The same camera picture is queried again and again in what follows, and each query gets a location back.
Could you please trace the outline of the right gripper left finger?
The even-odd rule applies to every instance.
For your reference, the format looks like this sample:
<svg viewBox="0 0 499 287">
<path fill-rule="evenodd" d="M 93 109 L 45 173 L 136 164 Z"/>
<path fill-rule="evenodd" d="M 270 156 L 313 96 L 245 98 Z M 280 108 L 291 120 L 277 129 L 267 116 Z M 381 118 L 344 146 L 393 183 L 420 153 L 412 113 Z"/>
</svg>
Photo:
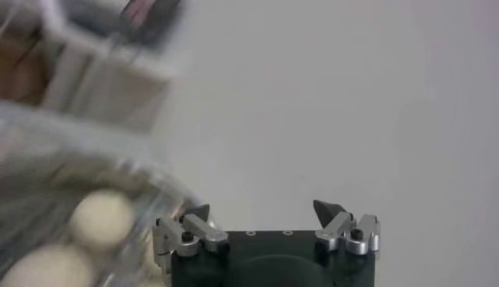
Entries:
<svg viewBox="0 0 499 287">
<path fill-rule="evenodd" d="M 172 256 L 191 259 L 201 251 L 226 255 L 229 253 L 229 234 L 216 229 L 209 221 L 210 206 L 185 209 L 177 218 L 157 218 L 152 228 L 154 263 L 167 273 Z"/>
</svg>

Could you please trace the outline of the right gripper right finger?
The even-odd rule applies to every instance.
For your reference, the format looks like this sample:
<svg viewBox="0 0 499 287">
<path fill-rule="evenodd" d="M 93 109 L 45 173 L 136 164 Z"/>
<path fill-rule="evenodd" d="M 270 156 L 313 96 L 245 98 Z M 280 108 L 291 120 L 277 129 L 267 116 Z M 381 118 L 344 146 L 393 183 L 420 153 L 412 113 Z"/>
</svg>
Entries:
<svg viewBox="0 0 499 287">
<path fill-rule="evenodd" d="M 380 259 L 380 221 L 376 215 L 364 214 L 359 221 L 340 204 L 313 201 L 321 229 L 314 232 L 315 254 L 320 260 L 341 248 L 353 256 L 373 255 Z"/>
</svg>

